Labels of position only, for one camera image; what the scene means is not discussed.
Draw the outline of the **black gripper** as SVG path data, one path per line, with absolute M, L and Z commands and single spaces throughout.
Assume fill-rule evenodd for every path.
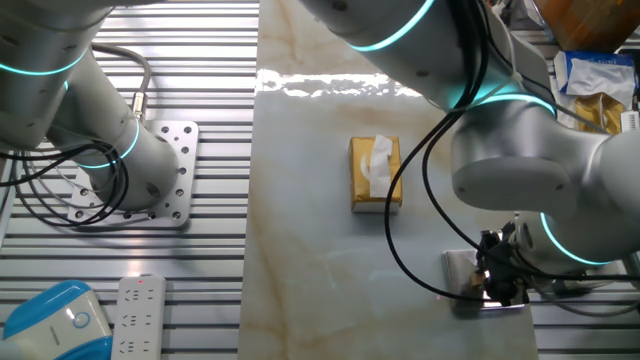
M 494 230 L 482 230 L 476 265 L 469 278 L 468 290 L 472 298 L 489 300 L 487 281 L 492 282 L 492 299 L 504 307 L 529 304 L 527 284 L 511 261 L 513 251 Z

